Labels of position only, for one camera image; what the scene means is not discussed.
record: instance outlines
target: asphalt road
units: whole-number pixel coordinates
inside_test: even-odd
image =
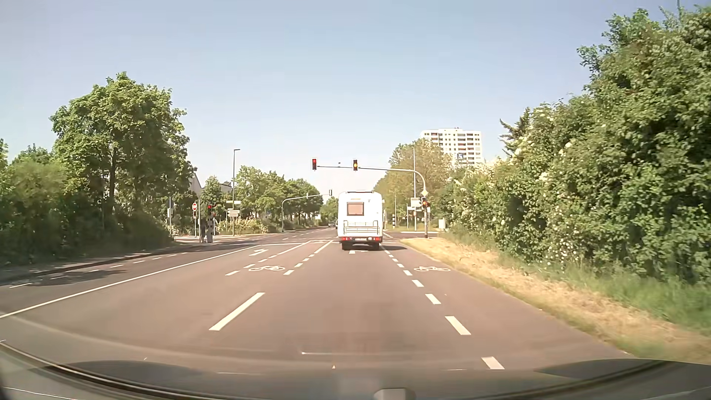
[[[627,357],[386,237],[343,251],[320,228],[0,285],[0,340],[57,363],[533,369]]]

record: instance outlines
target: lamp post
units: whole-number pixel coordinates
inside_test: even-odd
[[[240,149],[232,150],[232,209],[235,209],[235,155]],[[232,221],[232,236],[235,235],[235,222]]]

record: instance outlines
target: motorhome rear window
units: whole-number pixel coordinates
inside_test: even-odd
[[[346,203],[346,215],[364,216],[363,203]]]

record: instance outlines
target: motorhome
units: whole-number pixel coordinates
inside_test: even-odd
[[[383,197],[372,190],[339,194],[337,227],[343,250],[357,244],[379,249],[383,242]]]

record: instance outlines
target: car hood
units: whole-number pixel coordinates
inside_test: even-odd
[[[184,399],[708,399],[711,366],[652,359],[600,359],[535,371],[301,369],[217,373],[143,361],[33,368],[54,379],[133,395]]]

